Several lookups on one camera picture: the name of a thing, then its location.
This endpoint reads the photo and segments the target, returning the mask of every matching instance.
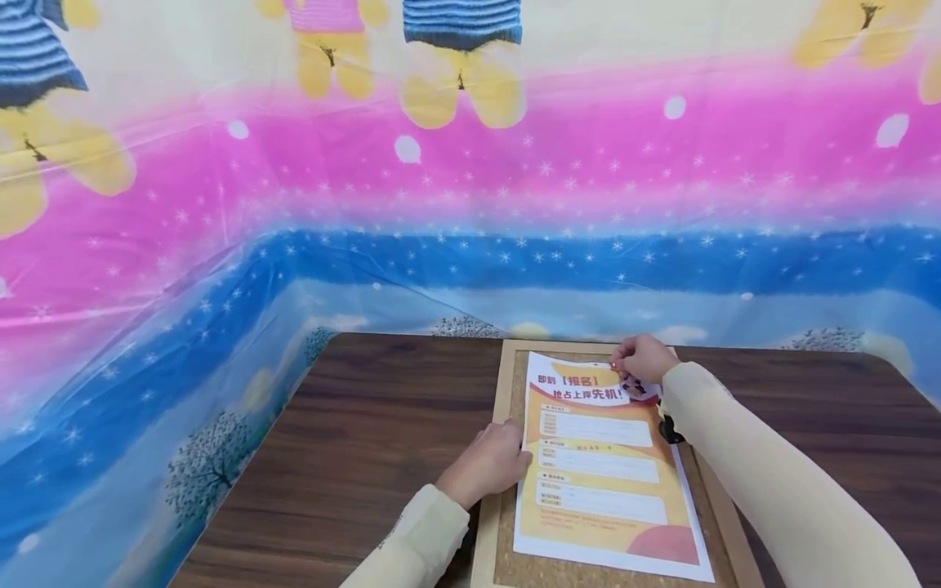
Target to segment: forearm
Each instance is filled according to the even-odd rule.
[[[711,373],[680,364],[663,389],[677,431],[710,464],[788,586],[920,586],[885,529]]]
[[[341,588],[433,588],[460,547],[469,519],[458,504],[425,486]]]

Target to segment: printed pattern backdrop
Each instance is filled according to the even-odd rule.
[[[165,585],[336,332],[865,352],[937,403],[938,40],[932,0],[0,0],[0,585]]]

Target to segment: registration form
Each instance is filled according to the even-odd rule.
[[[518,488],[514,551],[715,581],[677,448],[656,433],[659,393],[606,363],[530,352],[523,435],[534,462]]]

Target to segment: brown tabletop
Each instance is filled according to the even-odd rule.
[[[495,340],[335,338],[173,585],[339,586],[490,421],[500,351]],[[941,588],[941,414],[888,363],[677,351],[829,472],[895,537],[924,586]],[[469,584],[472,531],[439,587]],[[769,588],[780,586],[752,539]]]

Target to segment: hand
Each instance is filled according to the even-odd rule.
[[[519,450],[523,433],[513,420],[492,422],[447,468],[438,490],[469,510],[481,498],[499,494],[523,479],[533,454]]]
[[[643,382],[660,384],[667,372],[679,365],[679,359],[653,335],[628,337],[611,354],[611,368]]]

